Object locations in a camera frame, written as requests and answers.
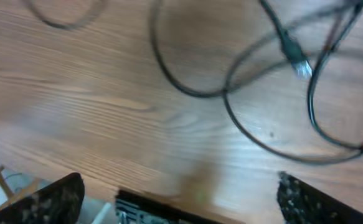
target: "wooden table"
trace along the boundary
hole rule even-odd
[[[63,21],[88,7],[87,1],[36,1]],[[270,2],[282,21],[328,4]],[[363,212],[363,158],[319,167],[280,159],[234,127],[221,99],[176,91],[149,46],[150,3],[110,0],[95,22],[68,32],[43,25],[20,1],[0,0],[2,164],[47,180],[80,172],[87,195],[107,201],[126,187],[246,223],[283,223],[275,194],[276,173],[285,170]],[[201,90],[221,87],[236,55],[273,30],[256,1],[166,0],[163,10],[159,35],[166,62],[185,84]],[[320,49],[333,24],[318,22],[295,36],[305,49]],[[363,18],[342,48],[363,50]],[[281,59],[274,42],[239,73],[249,76]],[[311,128],[306,84],[285,67],[231,100],[249,130],[273,147],[342,152]],[[316,111],[333,136],[363,141],[363,60],[330,61]]]

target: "usb connector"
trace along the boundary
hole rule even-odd
[[[289,60],[295,74],[299,78],[309,79],[313,70],[311,69],[307,56],[301,49],[300,44],[289,35],[285,28],[283,28],[279,18],[276,16],[269,3],[266,0],[260,0],[260,3],[276,29],[276,33],[281,42],[281,51]]]

